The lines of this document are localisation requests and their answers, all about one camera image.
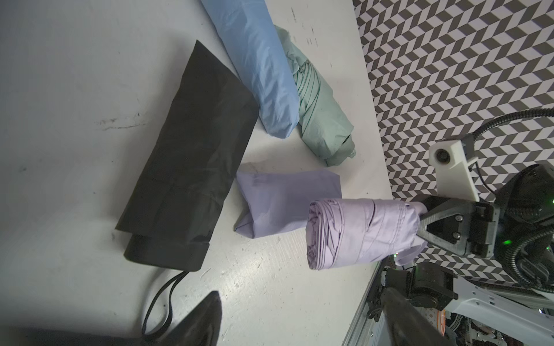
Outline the blue sleeved umbrella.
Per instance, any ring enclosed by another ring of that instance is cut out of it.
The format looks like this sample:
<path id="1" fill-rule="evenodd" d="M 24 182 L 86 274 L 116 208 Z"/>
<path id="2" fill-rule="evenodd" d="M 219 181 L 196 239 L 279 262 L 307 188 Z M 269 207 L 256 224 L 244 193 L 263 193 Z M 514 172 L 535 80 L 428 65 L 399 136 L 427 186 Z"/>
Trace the blue sleeved umbrella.
<path id="1" fill-rule="evenodd" d="M 288 138 L 300 100 L 286 54 L 264 1 L 202 2 L 243 84 L 260 106 L 265 131 Z"/>

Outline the mint green sleeved umbrella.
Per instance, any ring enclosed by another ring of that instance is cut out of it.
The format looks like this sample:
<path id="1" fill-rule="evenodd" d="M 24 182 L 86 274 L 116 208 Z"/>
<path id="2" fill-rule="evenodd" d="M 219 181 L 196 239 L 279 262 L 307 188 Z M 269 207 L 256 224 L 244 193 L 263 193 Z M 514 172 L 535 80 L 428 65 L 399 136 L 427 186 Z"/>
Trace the mint green sleeved umbrella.
<path id="1" fill-rule="evenodd" d="M 333 90 L 311 60 L 291 41 L 288 31 L 276 27 L 300 99 L 299 127 L 304 144 L 328 167 L 356 155 L 353 125 L 333 96 Z"/>

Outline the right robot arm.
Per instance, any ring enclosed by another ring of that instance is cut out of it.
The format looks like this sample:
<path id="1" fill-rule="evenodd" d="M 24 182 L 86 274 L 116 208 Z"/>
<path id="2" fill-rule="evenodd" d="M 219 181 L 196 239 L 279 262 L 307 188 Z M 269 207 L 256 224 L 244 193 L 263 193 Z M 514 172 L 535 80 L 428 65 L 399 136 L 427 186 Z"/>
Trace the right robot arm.
<path id="1" fill-rule="evenodd" d="M 420 195 L 427 212 L 418 235 L 461 257 L 493 258 L 522 288 L 553 297 L 553 166 L 533 164 L 481 200 L 471 170 L 478 168 L 475 143 L 487 131 L 517 120 L 550 118 L 550 108 L 503 115 L 466 136 L 429 149 L 437 194 Z M 444 345 L 418 307 L 450 311 L 478 321 L 527 345 L 553 344 L 553 317 L 472 284 L 440 265 L 410 270 L 379 267 L 370 319 L 385 317 L 393 345 Z"/>

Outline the black sleeved umbrella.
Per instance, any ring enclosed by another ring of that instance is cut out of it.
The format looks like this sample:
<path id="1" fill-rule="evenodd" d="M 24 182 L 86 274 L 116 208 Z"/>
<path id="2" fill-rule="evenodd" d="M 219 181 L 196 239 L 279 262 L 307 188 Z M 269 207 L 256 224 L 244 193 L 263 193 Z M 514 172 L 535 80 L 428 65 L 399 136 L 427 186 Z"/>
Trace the black sleeved umbrella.
<path id="1" fill-rule="evenodd" d="M 116 228 L 124 256 L 172 269 L 172 292 L 201 269 L 259 113 L 246 86 L 196 42 L 164 125 Z"/>

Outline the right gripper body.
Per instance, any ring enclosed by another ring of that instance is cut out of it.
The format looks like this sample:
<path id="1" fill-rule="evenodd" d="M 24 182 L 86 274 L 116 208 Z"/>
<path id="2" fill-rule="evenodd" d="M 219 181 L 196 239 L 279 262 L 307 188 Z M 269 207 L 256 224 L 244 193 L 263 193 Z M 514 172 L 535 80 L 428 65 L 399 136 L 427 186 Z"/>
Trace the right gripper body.
<path id="1" fill-rule="evenodd" d="M 417 197 L 417 201 L 423 203 L 427 208 L 426 213 L 446 200 L 460 199 L 432 195 L 419 195 Z M 467 202 L 467 249 L 465 255 L 457 256 L 492 258 L 498 229 L 498 207 L 489 202 L 462 201 Z"/>

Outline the lavender sleeved umbrella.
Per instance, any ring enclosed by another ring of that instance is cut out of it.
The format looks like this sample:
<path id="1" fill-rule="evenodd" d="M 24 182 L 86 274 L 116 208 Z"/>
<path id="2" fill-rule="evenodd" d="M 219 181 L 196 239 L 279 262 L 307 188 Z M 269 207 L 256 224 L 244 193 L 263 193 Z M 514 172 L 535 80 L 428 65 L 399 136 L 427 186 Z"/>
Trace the lavender sleeved umbrella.
<path id="1" fill-rule="evenodd" d="M 423 203 L 402 200 L 316 200 L 306 226 L 309 267 L 342 268 L 389 256 L 409 265 L 427 246 L 417 236 L 427 211 Z"/>

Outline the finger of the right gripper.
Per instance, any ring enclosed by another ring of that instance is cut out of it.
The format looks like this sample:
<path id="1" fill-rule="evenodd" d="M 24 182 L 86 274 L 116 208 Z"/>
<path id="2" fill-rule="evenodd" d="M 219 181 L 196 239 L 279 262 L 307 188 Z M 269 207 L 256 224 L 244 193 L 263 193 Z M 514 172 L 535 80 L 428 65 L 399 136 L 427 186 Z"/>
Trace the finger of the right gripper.
<path id="1" fill-rule="evenodd" d="M 417 235 L 455 255 L 467 249 L 467 202 L 446 200 L 421 216 Z"/>

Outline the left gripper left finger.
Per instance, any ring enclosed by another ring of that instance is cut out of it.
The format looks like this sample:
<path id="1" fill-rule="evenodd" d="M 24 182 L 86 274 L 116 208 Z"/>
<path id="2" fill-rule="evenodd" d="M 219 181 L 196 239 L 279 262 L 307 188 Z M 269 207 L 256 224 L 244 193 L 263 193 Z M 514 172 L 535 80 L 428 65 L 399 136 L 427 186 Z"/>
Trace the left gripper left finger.
<path id="1" fill-rule="evenodd" d="M 175 328 L 169 300 L 167 318 L 155 332 L 147 334 L 147 345 L 217 345 L 222 323 L 222 302 L 218 291 L 210 292 Z"/>

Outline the lavender sleeve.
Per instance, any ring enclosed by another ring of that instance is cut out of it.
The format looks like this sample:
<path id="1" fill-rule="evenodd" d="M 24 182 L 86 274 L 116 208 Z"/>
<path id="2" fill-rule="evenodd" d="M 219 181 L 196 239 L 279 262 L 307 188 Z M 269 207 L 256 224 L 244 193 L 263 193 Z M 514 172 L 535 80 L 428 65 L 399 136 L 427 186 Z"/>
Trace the lavender sleeve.
<path id="1" fill-rule="evenodd" d="M 340 176 L 327 170 L 270 174 L 238 172 L 248 206 L 235 232 L 249 239 L 292 232 L 307 225 L 310 203 L 341 198 Z"/>

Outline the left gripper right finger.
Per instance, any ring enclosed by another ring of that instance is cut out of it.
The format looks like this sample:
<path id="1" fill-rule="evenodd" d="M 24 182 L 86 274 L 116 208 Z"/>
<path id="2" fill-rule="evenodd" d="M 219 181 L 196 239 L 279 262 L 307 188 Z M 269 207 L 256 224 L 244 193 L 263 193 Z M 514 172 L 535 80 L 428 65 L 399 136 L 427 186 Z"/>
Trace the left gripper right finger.
<path id="1" fill-rule="evenodd" d="M 394 288 L 385 288 L 380 299 L 392 345 L 450 345 Z"/>

